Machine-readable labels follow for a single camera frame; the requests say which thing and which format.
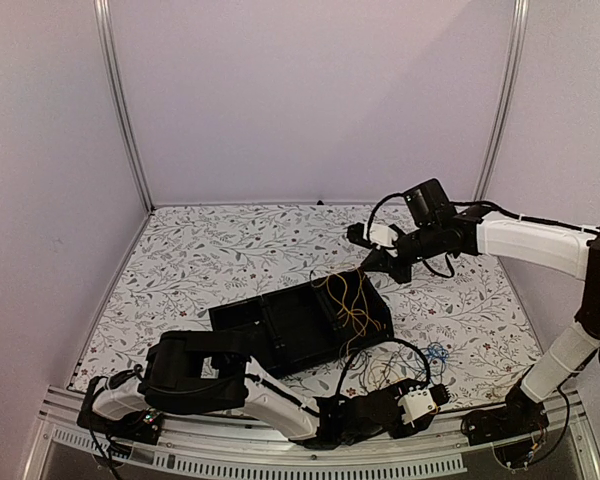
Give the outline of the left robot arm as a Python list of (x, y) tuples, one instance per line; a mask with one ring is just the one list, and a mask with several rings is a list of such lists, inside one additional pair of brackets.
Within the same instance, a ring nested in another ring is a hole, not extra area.
[(78, 426), (109, 437), (155, 444), (161, 417), (238, 410), (310, 450), (332, 450), (381, 434), (413, 436), (408, 386), (398, 382), (347, 398), (307, 397), (285, 386), (249, 355), (240, 334), (170, 331), (142, 364), (93, 378)]

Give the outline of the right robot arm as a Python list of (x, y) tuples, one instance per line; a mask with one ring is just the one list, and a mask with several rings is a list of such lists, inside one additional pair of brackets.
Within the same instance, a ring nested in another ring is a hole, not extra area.
[(559, 271), (584, 284), (573, 323), (511, 388), (497, 427), (517, 436), (532, 424), (536, 408), (566, 380), (578, 374), (600, 350), (600, 226), (577, 226), (513, 213), (487, 200), (452, 201), (438, 179), (432, 178), (403, 192), (401, 199), (415, 228), (366, 221), (348, 227), (348, 240), (368, 249), (361, 267), (381, 272), (396, 283), (412, 279), (415, 264), (439, 255), (504, 257)]

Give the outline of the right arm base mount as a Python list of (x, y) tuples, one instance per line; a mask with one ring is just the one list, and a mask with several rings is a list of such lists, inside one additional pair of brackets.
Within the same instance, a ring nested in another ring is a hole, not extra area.
[(490, 444), (501, 466), (518, 470), (529, 467), (543, 447), (548, 426), (542, 403), (528, 410), (504, 405), (470, 411), (462, 417), (460, 431), (471, 446)]

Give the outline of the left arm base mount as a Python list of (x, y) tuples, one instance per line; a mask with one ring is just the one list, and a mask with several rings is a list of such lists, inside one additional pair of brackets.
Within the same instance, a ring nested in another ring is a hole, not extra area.
[(162, 432), (164, 415), (153, 409), (131, 412), (121, 420), (109, 420), (96, 414), (83, 404), (77, 425), (103, 434), (107, 438), (129, 440), (136, 443), (156, 445)]

